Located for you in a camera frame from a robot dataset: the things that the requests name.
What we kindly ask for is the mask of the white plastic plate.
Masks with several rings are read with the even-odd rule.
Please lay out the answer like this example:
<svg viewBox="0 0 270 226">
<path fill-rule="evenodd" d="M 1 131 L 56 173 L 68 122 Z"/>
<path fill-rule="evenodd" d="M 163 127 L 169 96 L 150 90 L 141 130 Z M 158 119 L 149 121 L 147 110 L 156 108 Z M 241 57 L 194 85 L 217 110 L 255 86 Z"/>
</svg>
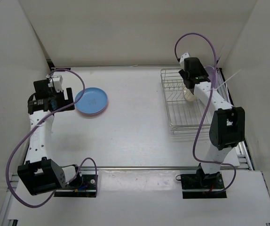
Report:
<svg viewBox="0 0 270 226">
<path fill-rule="evenodd" d="M 197 100 L 197 97 L 192 94 L 192 92 L 186 87 L 183 88 L 183 95 L 186 101 L 192 102 Z"/>
</svg>

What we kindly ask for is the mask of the blue plastic plate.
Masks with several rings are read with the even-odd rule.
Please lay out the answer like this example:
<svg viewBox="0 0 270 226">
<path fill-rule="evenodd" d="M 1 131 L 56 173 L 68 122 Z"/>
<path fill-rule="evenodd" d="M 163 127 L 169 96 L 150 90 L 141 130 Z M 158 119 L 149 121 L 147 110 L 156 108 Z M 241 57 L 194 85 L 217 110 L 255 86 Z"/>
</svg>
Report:
<svg viewBox="0 0 270 226">
<path fill-rule="evenodd" d="M 86 88 L 75 108 L 81 113 L 93 115 L 103 111 L 108 104 L 107 94 L 100 88 Z"/>
</svg>

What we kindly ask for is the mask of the pink plastic plate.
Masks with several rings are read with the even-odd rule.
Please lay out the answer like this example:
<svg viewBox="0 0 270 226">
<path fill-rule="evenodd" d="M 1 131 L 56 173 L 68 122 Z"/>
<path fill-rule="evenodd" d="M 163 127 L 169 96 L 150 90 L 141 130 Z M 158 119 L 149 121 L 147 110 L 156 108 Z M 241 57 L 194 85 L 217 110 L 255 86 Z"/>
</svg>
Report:
<svg viewBox="0 0 270 226">
<path fill-rule="evenodd" d="M 99 117 L 99 116 L 103 115 L 104 111 L 100 111 L 100 112 L 97 112 L 94 114 L 86 114 L 86 113 L 82 113 L 80 111 L 77 111 L 77 114 L 83 118 L 94 118 L 94 117 Z"/>
</svg>

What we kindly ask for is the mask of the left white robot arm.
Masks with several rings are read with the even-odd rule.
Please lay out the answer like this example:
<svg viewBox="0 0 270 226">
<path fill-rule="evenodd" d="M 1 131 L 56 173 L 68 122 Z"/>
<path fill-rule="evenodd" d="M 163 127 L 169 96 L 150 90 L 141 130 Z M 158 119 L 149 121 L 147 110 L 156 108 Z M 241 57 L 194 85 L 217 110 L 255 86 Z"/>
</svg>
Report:
<svg viewBox="0 0 270 226">
<path fill-rule="evenodd" d="M 35 93 L 28 100 L 28 114 L 31 128 L 35 131 L 29 140 L 25 163 L 17 172 L 31 195 L 38 195 L 56 189 L 75 189 L 83 183 L 77 172 L 65 174 L 63 168 L 51 159 L 51 129 L 54 116 L 44 119 L 49 113 L 73 102 L 72 89 L 62 89 L 60 75 L 35 81 Z"/>
</svg>

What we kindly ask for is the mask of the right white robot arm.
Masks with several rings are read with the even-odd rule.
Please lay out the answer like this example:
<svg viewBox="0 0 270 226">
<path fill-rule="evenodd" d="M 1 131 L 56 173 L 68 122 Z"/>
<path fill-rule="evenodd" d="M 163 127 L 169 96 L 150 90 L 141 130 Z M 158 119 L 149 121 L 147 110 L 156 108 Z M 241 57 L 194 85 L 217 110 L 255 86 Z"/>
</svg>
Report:
<svg viewBox="0 0 270 226">
<path fill-rule="evenodd" d="M 228 153 L 245 139 L 245 111 L 242 107 L 234 107 L 217 92 L 215 77 L 209 77 L 197 57 L 185 53 L 179 64 L 179 74 L 186 89 L 205 105 L 205 112 L 212 115 L 209 129 L 211 145 L 205 158 L 199 161 L 196 172 L 196 184 L 207 188 L 219 177 Z"/>
</svg>

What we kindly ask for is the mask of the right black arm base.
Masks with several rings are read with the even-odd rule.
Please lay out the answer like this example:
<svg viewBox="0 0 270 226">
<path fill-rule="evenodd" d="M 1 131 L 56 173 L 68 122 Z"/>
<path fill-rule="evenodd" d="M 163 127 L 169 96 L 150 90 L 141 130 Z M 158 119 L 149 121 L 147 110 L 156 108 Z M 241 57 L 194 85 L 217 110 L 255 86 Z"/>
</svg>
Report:
<svg viewBox="0 0 270 226">
<path fill-rule="evenodd" d="M 181 182 L 183 199 L 225 199 L 227 194 L 222 175 L 201 185 L 196 174 L 179 174 L 175 177 Z"/>
</svg>

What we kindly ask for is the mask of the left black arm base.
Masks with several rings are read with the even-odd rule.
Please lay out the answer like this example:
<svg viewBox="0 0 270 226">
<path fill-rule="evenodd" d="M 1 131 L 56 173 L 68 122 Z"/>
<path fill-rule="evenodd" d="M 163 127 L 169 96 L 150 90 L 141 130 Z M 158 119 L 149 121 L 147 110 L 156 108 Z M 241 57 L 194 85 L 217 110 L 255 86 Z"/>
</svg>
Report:
<svg viewBox="0 0 270 226">
<path fill-rule="evenodd" d="M 94 170 L 82 170 L 79 176 L 64 189 L 57 190 L 54 197 L 64 198 L 96 198 L 98 175 Z"/>
</svg>

